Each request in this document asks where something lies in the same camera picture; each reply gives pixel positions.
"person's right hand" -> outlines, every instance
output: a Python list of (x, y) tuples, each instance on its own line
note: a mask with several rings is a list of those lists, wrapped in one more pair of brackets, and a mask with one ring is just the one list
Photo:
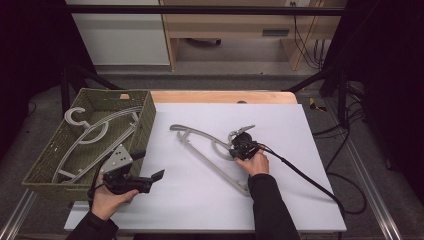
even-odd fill
[(235, 160), (251, 177), (259, 173), (269, 174), (269, 161), (262, 149), (259, 149), (250, 160), (243, 161), (238, 157)]
[[(103, 180), (103, 175), (99, 174), (97, 180)], [(94, 193), (91, 212), (100, 219), (107, 221), (122, 204), (130, 202), (137, 194), (138, 190), (134, 189), (122, 195), (115, 195), (103, 185), (97, 188)]]

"cable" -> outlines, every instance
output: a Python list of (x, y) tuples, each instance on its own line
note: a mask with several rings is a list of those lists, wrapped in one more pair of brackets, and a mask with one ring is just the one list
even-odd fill
[(349, 134), (350, 134), (350, 131), (347, 131), (347, 134), (346, 134), (345, 138), (343, 139), (342, 144), (337, 149), (336, 153), (333, 155), (333, 157), (331, 158), (330, 162), (325, 167), (325, 172), (328, 172), (328, 169), (331, 167), (331, 165), (333, 164), (334, 160), (336, 160), (337, 155), (339, 155), (340, 151), (343, 149), (343, 146), (345, 145), (345, 143), (347, 141), (347, 138), (349, 137)]
[(34, 105), (34, 109), (31, 110), (31, 112), (28, 113), (27, 117), (31, 116), (35, 110), (37, 110), (37, 104), (35, 102), (30, 101), (29, 103), (32, 103)]
[[(311, 68), (313, 68), (313, 69), (318, 69), (317, 64), (316, 64), (316, 63), (314, 63), (314, 62), (312, 61), (312, 58), (311, 58), (311, 56), (309, 55), (308, 49), (306, 48), (306, 45), (305, 45), (305, 43), (303, 42), (302, 36), (300, 36), (300, 33), (299, 33), (298, 29), (297, 29), (296, 15), (294, 15), (294, 16), (293, 16), (293, 18), (294, 18), (294, 43), (296, 44), (297, 49), (299, 49), (300, 53), (302, 54), (303, 58), (305, 59), (306, 63), (308, 64), (308, 66), (309, 66), (309, 67), (311, 67)], [(315, 65), (315, 66), (311, 66), (311, 64), (308, 62), (308, 59), (305, 57), (305, 53), (304, 53), (304, 52), (302, 51), (302, 49), (299, 47), (299, 44), (297, 44), (297, 38), (296, 38), (296, 35), (297, 35), (297, 34), (299, 35), (300, 41), (301, 41), (301, 42), (302, 42), (302, 44), (303, 44), (303, 48), (305, 49), (306, 55), (308, 56), (309, 60), (310, 60), (312, 63), (314, 63), (314, 65)]]
[(330, 135), (330, 136), (325, 136), (325, 137), (314, 137), (314, 139), (335, 138), (335, 137), (340, 136), (340, 135), (343, 135), (343, 134), (345, 134), (345, 133), (347, 133), (347, 132), (341, 132), (341, 133), (337, 133), (337, 134)]
[(365, 193), (362, 191), (362, 189), (360, 189), (359, 188), (359, 186), (358, 185), (356, 185), (352, 180), (350, 180), (350, 179), (348, 179), (348, 178), (346, 178), (346, 177), (344, 177), (344, 176), (342, 176), (342, 175), (339, 175), (339, 174), (337, 174), (337, 173), (332, 173), (332, 172), (327, 172), (327, 175), (329, 175), (329, 176), (334, 176), (334, 177), (338, 177), (338, 178), (341, 178), (341, 179), (343, 179), (343, 180), (345, 180), (346, 182), (348, 182), (348, 183), (350, 183), (352, 186), (354, 186), (358, 191), (359, 191), (359, 193), (361, 193), (361, 196), (362, 196), (362, 199), (363, 199), (363, 205), (362, 205), (362, 208), (360, 209), (360, 210), (358, 210), (358, 211), (348, 211), (348, 210), (345, 210), (345, 212), (347, 213), (347, 214), (351, 214), (351, 215), (359, 215), (359, 214), (362, 214), (363, 212), (365, 212), (365, 210), (366, 210), (366, 208), (367, 208), (367, 198), (366, 198), (366, 196), (365, 196)]
[(331, 199), (333, 199), (337, 203), (337, 206), (339, 207), (339, 210), (340, 210), (340, 213), (341, 213), (343, 219), (345, 218), (345, 210), (344, 210), (343, 204), (339, 201), (339, 199), (336, 196), (334, 196), (334, 194), (332, 194), (327, 189), (325, 189), (324, 187), (322, 187), (321, 185), (319, 185), (317, 182), (315, 182), (314, 180), (312, 180), (310, 177), (308, 177), (306, 174), (304, 174), (303, 172), (301, 172), (298, 168), (296, 168), (293, 164), (291, 164), (285, 158), (283, 158), (280, 155), (278, 155), (277, 153), (275, 153), (271, 148), (265, 146), (265, 149), (263, 149), (263, 150), (265, 152), (268, 152), (268, 153), (274, 155), (278, 159), (280, 159), (284, 164), (286, 164), (294, 172), (296, 172), (297, 174), (299, 174), (302, 178), (304, 178), (310, 184), (314, 185), (316, 188), (318, 188), (319, 190), (321, 190), (322, 192), (324, 192), (327, 196), (329, 196)]

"white table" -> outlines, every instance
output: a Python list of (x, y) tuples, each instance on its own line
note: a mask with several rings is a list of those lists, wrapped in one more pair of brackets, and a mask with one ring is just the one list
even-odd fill
[[(157, 114), (140, 176), (165, 169), (149, 194), (137, 196), (112, 217), (125, 232), (252, 232), (252, 199), (243, 196), (170, 131), (189, 126), (226, 141), (230, 131), (255, 124), (248, 132), (306, 175), (331, 190), (309, 125), (298, 104), (156, 103)], [(212, 150), (209, 140), (190, 135), (192, 144), (234, 179), (247, 175)], [(299, 232), (345, 231), (337, 204), (268, 154), (271, 174)], [(72, 230), (88, 211), (76, 202), (65, 229)]]

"metal frame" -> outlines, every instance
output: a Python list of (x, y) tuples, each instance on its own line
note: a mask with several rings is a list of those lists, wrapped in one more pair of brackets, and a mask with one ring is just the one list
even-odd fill
[[(55, 6), (55, 5), (46, 5), (47, 10), (51, 11), (66, 11), (67, 13), (101, 13), (101, 14), (232, 14), (232, 15), (297, 15), (297, 16), (346, 16), (357, 14), (359, 10), (351, 10), (345, 8), (297, 8), (297, 7), (240, 7), (240, 6), (228, 6), (228, 7), (217, 7), (217, 6), (116, 6), (116, 5), (68, 5), (68, 6)], [(371, 15), (373, 9), (369, 10), (368, 17)], [(358, 32), (360, 32), (362, 26), (366, 24), (367, 18), (364, 19), (363, 23), (355, 30), (353, 36), (347, 41), (344, 45), (342, 51), (338, 54), (336, 61), (329, 66), (324, 66), (324, 69), (319, 73), (311, 76), (305, 81), (293, 86), (287, 90), (290, 92), (297, 92), (302, 88), (310, 85), (311, 83), (324, 79), (328, 76), (334, 76), (340, 73), (344, 64), (344, 56), (346, 56), (346, 52), (349, 51), (349, 46), (356, 39)], [(58, 56), (59, 59), (68, 59), (69, 56)], [(72, 61), (63, 61), (65, 64), (68, 64)], [(63, 73), (63, 79), (61, 81), (62, 86), (62, 106), (64, 108), (69, 108), (69, 88), (67, 86), (68, 79), (66, 75), (69, 74), (68, 69), (70, 67), (74, 67), (72, 65), (64, 66), (64, 69), (67, 71)], [(92, 80), (102, 84), (103, 86), (111, 87), (111, 89), (119, 89), (119, 87), (113, 85), (105, 79), (97, 76), (96, 74), (91, 73), (90, 71), (85, 70), (82, 67), (77, 67), (77, 69), (73, 69), (74, 71), (83, 74)], [(334, 81), (334, 78), (331, 82), (324, 83), (321, 88), (321, 93), (328, 96), (330, 92), (332, 92), (337, 85), (337, 82)], [(378, 193), (377, 188), (375, 187), (373, 181), (371, 180), (369, 174), (366, 171), (365, 166), (359, 158), (359, 155), (356, 149), (353, 146), (353, 143), (348, 140), (349, 151), (353, 157), (353, 165), (356, 171), (356, 174), (359, 176), (361, 184), (363, 185), (365, 192), (367, 194), (368, 201), (372, 209), (374, 210), (374, 214), (376, 215), (377, 221), (380, 224), (380, 227), (386, 237), (386, 239), (402, 239), (400, 233), (394, 223), (393, 219), (390, 216), (390, 213), (387, 210), (387, 207), (384, 204), (384, 201), (381, 199), (381, 196)], [(22, 206), (25, 198), (28, 198), (24, 206)], [(0, 239), (14, 239), (14, 236), (17, 234), (20, 224), (25, 219), (26, 213), (29, 211), (32, 203), (36, 198), (36, 194), (28, 193), (28, 190), (25, 192), (22, 197), (21, 202), (18, 204), (15, 212), (9, 219), (7, 225), (3, 227), (2, 232), (0, 233)], [(18, 209), (23, 208), (18, 215), (18, 219), (15, 221), (13, 226), (10, 226), (10, 223), (13, 221), (16, 216)], [(3, 238), (6, 232), (10, 231), (12, 228), (12, 232), (15, 234), (11, 238), (9, 235), (8, 238)]]
[[(328, 107), (331, 116), (333, 117), (334, 122), (338, 122), (336, 114), (336, 104), (334, 101), (324, 98), (326, 106)], [(368, 173), (365, 164), (363, 163), (361, 156), (359, 155), (355, 145), (352, 140), (349, 138), (346, 141), (346, 147), (350, 155), (350, 160), (352, 167), (358, 177), (359, 183), (364, 190), (365, 196), (367, 197), (368, 203), (371, 206), (371, 209), (374, 212), (374, 216), (377, 219), (378, 224), (380, 225), (381, 231), (384, 234), (384, 237), (388, 240), (400, 240), (402, 236), (394, 222), (390, 212), (384, 203), (383, 198), (381, 197), (374, 181), (372, 180), (370, 174)]]

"woven basket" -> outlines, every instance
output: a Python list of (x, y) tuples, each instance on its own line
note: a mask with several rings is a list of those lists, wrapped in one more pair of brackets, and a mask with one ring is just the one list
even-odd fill
[[(82, 107), (83, 113), (72, 114), (74, 121), (87, 121), (90, 125), (98, 120), (131, 107), (140, 107), (139, 122), (132, 135), (123, 141), (123, 145), (130, 154), (137, 153), (147, 148), (153, 121), (156, 115), (155, 105), (149, 91), (144, 90), (97, 90), (81, 89), (71, 108)], [(109, 121), (106, 135), (99, 141), (91, 144), (79, 144), (68, 157), (63, 170), (77, 174), (79, 169), (84, 169), (105, 151), (134, 120), (131, 115), (125, 115)], [(84, 140), (96, 137), (101, 126), (93, 130)], [(94, 166), (81, 179), (75, 183), (61, 183), (67, 177), (60, 175), (59, 183), (52, 183), (53, 175), (68, 149), (84, 132), (82, 126), (73, 126), (65, 120), (51, 138), (46, 148), (41, 153), (30, 172), (25, 177), (22, 185), (30, 188), (39, 195), (54, 200), (85, 201), (88, 200), (87, 190), (94, 178), (98, 166)], [(141, 171), (143, 159), (133, 162), (131, 174), (138, 176)]]

